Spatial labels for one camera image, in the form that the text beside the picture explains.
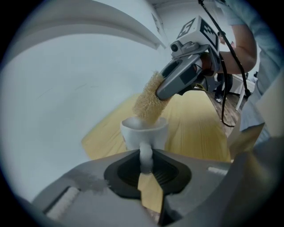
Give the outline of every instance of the wooden floor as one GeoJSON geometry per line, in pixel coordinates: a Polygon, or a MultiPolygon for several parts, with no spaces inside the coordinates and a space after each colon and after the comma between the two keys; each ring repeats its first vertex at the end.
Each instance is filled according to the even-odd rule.
{"type": "MultiPolygon", "coordinates": [[[[213,106],[215,107],[215,110],[218,113],[219,118],[221,119],[221,113],[222,113],[222,102],[217,103],[214,99],[215,93],[207,93],[207,96],[211,100],[213,106]]],[[[225,102],[225,110],[224,110],[224,122],[226,122],[229,125],[235,125],[237,122],[238,118],[241,115],[241,110],[243,109],[243,106],[245,102],[247,101],[247,98],[244,97],[243,101],[240,105],[240,108],[238,111],[236,111],[236,106],[239,101],[239,96],[235,94],[228,94],[227,95],[227,100],[225,102]]],[[[222,123],[223,131],[225,132],[226,136],[228,137],[233,128],[227,127],[222,123]]]]}

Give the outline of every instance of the wooden surface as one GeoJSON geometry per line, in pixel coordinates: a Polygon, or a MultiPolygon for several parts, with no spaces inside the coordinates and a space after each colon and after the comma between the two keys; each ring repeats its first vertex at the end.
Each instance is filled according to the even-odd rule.
{"type": "MultiPolygon", "coordinates": [[[[215,93],[207,93],[207,96],[211,100],[219,119],[222,117],[222,102],[218,103],[215,101],[215,93]]],[[[247,101],[247,98],[244,97],[239,110],[236,110],[237,103],[239,101],[239,97],[235,94],[227,94],[227,100],[225,102],[225,110],[224,110],[224,121],[230,125],[235,125],[239,117],[241,116],[241,111],[243,109],[244,104],[247,101]]],[[[224,124],[221,124],[223,132],[228,137],[233,128],[227,127],[224,124]]]]}
{"type": "MultiPolygon", "coordinates": [[[[83,139],[82,145],[91,159],[126,151],[119,124],[134,116],[132,107],[138,94],[123,102],[98,123],[83,139]]],[[[203,91],[174,95],[162,113],[169,122],[166,151],[200,159],[230,161],[227,137],[211,101],[203,91]]],[[[142,204],[160,212],[162,190],[153,175],[140,175],[142,204]]]]}

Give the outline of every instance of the cup handle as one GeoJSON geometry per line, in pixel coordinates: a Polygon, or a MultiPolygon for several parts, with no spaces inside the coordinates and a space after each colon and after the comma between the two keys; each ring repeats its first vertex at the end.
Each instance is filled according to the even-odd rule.
{"type": "Polygon", "coordinates": [[[151,145],[146,142],[141,142],[140,148],[140,170],[144,174],[149,174],[153,169],[153,150],[151,145]]]}

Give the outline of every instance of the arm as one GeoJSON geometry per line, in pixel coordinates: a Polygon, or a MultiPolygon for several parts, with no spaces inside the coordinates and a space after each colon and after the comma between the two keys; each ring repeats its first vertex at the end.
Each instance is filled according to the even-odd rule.
{"type": "MultiPolygon", "coordinates": [[[[235,53],[241,62],[244,71],[250,71],[256,64],[257,50],[256,42],[253,37],[252,32],[249,27],[224,3],[216,0],[216,5],[221,8],[225,17],[227,18],[228,25],[232,26],[233,33],[236,39],[235,53]]],[[[240,74],[240,68],[238,67],[235,59],[233,58],[230,51],[220,51],[224,62],[226,64],[226,69],[229,74],[240,74]]],[[[211,61],[208,56],[202,56],[202,68],[210,69],[211,61]]]]}
{"type": "MultiPolygon", "coordinates": [[[[232,29],[236,39],[235,53],[241,62],[244,71],[249,72],[255,66],[257,59],[256,42],[253,34],[248,26],[244,24],[233,25],[232,29]]],[[[230,51],[220,51],[220,54],[224,59],[228,73],[241,73],[240,68],[238,67],[230,51]]]]}

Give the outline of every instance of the white cup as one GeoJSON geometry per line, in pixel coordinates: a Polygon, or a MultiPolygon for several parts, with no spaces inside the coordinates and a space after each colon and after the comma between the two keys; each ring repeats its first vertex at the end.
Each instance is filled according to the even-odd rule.
{"type": "Polygon", "coordinates": [[[120,123],[120,131],[127,150],[140,149],[142,173],[150,173],[153,167],[154,149],[165,149],[168,137],[168,123],[160,117],[154,125],[148,125],[138,117],[129,117],[120,123]]]}

